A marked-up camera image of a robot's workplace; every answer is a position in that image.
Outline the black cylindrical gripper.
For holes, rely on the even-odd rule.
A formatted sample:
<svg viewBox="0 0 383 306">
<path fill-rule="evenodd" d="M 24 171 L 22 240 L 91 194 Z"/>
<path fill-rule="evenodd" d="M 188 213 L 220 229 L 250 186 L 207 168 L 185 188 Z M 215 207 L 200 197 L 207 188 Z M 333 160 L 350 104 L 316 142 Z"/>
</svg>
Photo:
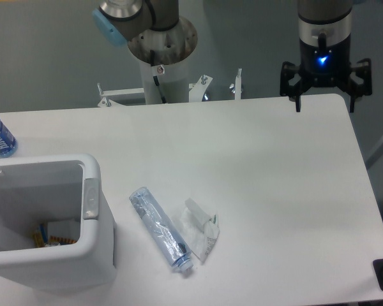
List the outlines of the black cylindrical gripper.
<svg viewBox="0 0 383 306">
<path fill-rule="evenodd" d="M 318 47 L 299 41 L 301 64 L 285 61 L 280 72 L 280 96 L 295 102 L 301 111 L 301 95 L 311 87 L 337 87 L 350 98 L 349 112 L 363 96 L 372 95 L 372 61 L 361 59 L 350 63 L 350 38 L 320 51 Z"/>
</svg>

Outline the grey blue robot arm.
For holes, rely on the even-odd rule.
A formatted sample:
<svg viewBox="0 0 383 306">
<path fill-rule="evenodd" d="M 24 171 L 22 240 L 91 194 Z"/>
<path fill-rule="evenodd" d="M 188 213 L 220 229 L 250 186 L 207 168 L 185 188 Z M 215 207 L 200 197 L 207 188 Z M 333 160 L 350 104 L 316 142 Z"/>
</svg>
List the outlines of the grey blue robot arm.
<svg viewBox="0 0 383 306">
<path fill-rule="evenodd" d="M 284 62 L 280 95 L 301 108 L 301 96 L 317 87 L 336 87 L 351 102 L 372 94 L 370 59 L 350 63 L 352 1 L 299 1 L 300 65 Z M 179 14 L 177 1 L 102 1 L 94 23 L 115 46 L 138 60 L 146 103 L 191 101 L 185 61 L 197 46 L 197 31 Z"/>
</svg>

